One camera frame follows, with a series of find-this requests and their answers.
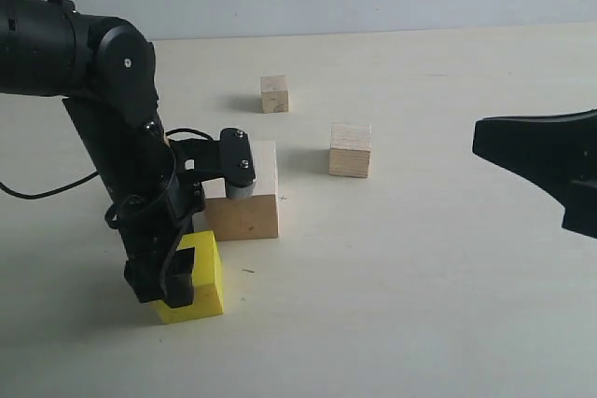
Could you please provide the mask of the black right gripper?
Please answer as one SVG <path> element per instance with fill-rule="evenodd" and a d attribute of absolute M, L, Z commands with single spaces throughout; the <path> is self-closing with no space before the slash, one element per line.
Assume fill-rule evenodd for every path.
<path fill-rule="evenodd" d="M 542 188 L 564 207 L 562 228 L 596 237 L 596 111 L 486 117 L 472 152 Z"/>

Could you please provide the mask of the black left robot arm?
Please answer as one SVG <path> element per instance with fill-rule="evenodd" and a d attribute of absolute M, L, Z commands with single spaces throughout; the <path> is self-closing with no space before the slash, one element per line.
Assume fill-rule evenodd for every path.
<path fill-rule="evenodd" d="M 1 0 L 1 90 L 60 97 L 111 198 L 137 299 L 176 309 L 194 298 L 192 197 L 158 114 L 153 45 L 129 22 L 44 0 Z"/>

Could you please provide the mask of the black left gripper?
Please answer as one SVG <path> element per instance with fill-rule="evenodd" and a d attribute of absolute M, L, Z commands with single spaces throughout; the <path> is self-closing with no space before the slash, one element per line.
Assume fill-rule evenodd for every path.
<path fill-rule="evenodd" d="M 160 267 L 190 231 L 191 216 L 204 209 L 204 160 L 203 139 L 116 136 L 104 142 L 104 186 L 112 199 L 105 221 L 122 239 L 124 278 L 139 303 L 162 300 Z M 170 256 L 163 299 L 169 308 L 192 304 L 194 261 L 194 248 Z"/>

